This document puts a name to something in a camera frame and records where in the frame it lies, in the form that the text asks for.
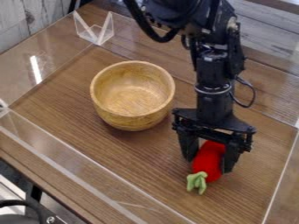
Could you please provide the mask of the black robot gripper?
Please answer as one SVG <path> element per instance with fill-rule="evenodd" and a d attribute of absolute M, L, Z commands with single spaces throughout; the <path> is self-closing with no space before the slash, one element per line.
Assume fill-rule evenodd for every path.
<path fill-rule="evenodd" d="M 251 151 L 257 128 L 234 115 L 234 87 L 195 86 L 197 108 L 173 110 L 182 155 L 191 162 L 199 150 L 199 139 L 225 144 L 223 171 L 233 172 L 239 155 Z"/>

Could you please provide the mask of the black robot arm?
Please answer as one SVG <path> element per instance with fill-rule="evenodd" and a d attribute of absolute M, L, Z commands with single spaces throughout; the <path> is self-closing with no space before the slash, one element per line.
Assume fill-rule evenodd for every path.
<path fill-rule="evenodd" d="M 241 44 L 241 22 L 229 0 L 124 0 L 126 7 L 146 35 L 159 43 L 182 37 L 197 72 L 195 108 L 173 110 L 173 129 L 182 154 L 195 159 L 203 138 L 225 145 L 219 159 L 223 173 L 233 171 L 239 156 L 253 149 L 257 128 L 234 115 L 241 104 L 235 84 L 253 84 L 241 78 L 246 55 Z"/>

